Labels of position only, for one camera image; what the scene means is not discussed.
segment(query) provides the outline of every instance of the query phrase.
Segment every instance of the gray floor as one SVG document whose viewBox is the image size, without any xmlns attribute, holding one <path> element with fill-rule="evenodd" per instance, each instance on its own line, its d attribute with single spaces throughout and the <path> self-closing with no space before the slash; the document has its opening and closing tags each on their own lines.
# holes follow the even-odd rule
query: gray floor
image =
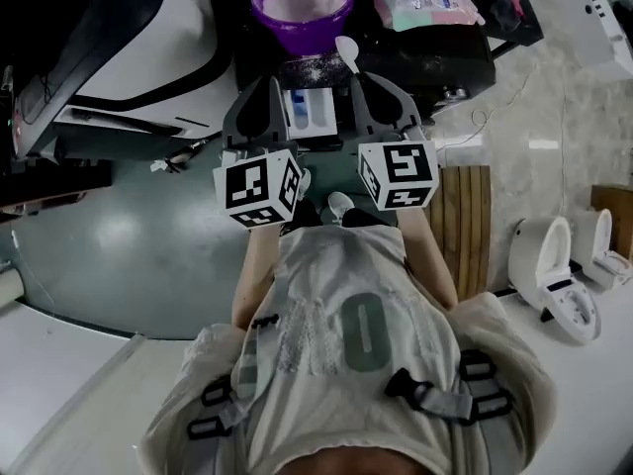
<svg viewBox="0 0 633 475">
<path fill-rule="evenodd" d="M 498 60 L 497 85 L 439 115 L 431 130 L 438 147 L 450 144 L 439 152 L 443 164 L 492 168 L 492 289 L 506 285 L 519 220 L 569 215 L 588 206 L 591 184 L 630 176 L 633 84 L 603 85 L 582 71 L 547 0 L 531 1 L 545 41 Z M 490 115 L 483 129 L 479 111 Z M 216 211 L 218 151 L 212 143 L 183 174 L 118 164 L 112 188 L 0 226 L 0 257 L 16 262 L 31 303 L 83 322 L 190 338 L 226 321 L 247 234 Z M 364 193 L 350 149 L 311 155 L 305 165 L 320 205 L 335 189 Z M 354 200 L 370 207 L 366 197 Z"/>
</svg>

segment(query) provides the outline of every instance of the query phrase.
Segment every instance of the white t-shirt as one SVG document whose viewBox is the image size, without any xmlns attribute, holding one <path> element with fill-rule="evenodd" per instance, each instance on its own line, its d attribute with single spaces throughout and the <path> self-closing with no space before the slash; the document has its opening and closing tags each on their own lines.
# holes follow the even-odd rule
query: white t-shirt
<svg viewBox="0 0 633 475">
<path fill-rule="evenodd" d="M 553 384 L 494 296 L 460 305 L 451 317 L 460 316 L 468 321 L 464 331 L 497 354 L 507 373 L 518 417 L 513 436 L 527 464 L 554 417 Z M 456 433 L 384 395 L 400 368 L 454 391 L 460 360 L 445 314 L 407 273 L 398 229 L 328 226 L 283 237 L 275 282 L 255 324 L 246 334 L 229 326 L 201 332 L 138 445 L 143 473 L 269 475 L 342 445 L 389 448 L 435 474 L 486 472 L 479 433 Z M 201 407 L 204 388 L 229 373 L 231 401 L 217 410 Z M 215 414 L 232 427 L 230 436 L 187 438 L 192 420 Z M 474 450 L 464 451 L 468 445 Z"/>
</svg>

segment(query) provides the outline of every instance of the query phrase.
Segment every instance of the toilet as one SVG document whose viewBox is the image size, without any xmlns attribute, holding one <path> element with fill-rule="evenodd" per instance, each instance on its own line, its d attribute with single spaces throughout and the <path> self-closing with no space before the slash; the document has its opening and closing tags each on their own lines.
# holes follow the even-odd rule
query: toilet
<svg viewBox="0 0 633 475">
<path fill-rule="evenodd" d="M 633 265 L 609 249 L 613 219 L 609 210 L 582 211 L 574 215 L 572 259 L 583 273 L 610 290 L 633 278 Z"/>
<path fill-rule="evenodd" d="M 512 286 L 537 311 L 547 312 L 577 342 L 600 334 L 600 318 L 585 285 L 572 276 L 572 231 L 563 217 L 521 222 L 512 237 L 508 275 Z"/>
</svg>

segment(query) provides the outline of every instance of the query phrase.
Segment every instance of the white sneaker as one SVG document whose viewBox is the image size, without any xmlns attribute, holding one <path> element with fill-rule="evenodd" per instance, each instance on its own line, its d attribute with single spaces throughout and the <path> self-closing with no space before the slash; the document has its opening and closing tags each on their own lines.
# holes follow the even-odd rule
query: white sneaker
<svg viewBox="0 0 633 475">
<path fill-rule="evenodd" d="M 308 192 L 308 189 L 310 188 L 310 184 L 313 181 L 313 176 L 311 175 L 310 171 L 307 169 L 303 170 L 301 179 L 299 180 L 299 194 L 297 197 L 297 201 L 302 201 L 304 199 L 304 197 L 306 197 L 306 192 Z"/>
<path fill-rule="evenodd" d="M 341 223 L 343 215 L 354 207 L 354 201 L 341 192 L 332 192 L 327 197 L 327 204 L 329 209 L 334 214 L 337 223 Z"/>
</svg>

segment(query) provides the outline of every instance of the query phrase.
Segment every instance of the person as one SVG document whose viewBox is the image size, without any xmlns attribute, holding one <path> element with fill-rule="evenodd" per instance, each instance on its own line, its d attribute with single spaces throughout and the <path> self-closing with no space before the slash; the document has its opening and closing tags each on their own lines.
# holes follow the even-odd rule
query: person
<svg viewBox="0 0 633 475">
<path fill-rule="evenodd" d="M 522 471 L 552 425 L 555 388 L 497 298 L 458 304 L 420 208 L 397 211 L 395 228 L 334 192 L 336 223 L 323 226 L 309 186 L 304 171 L 281 231 L 251 231 L 231 325 L 187 350 L 137 446 L 142 472 Z M 507 397 L 489 418 L 473 415 L 482 382 Z"/>
</svg>

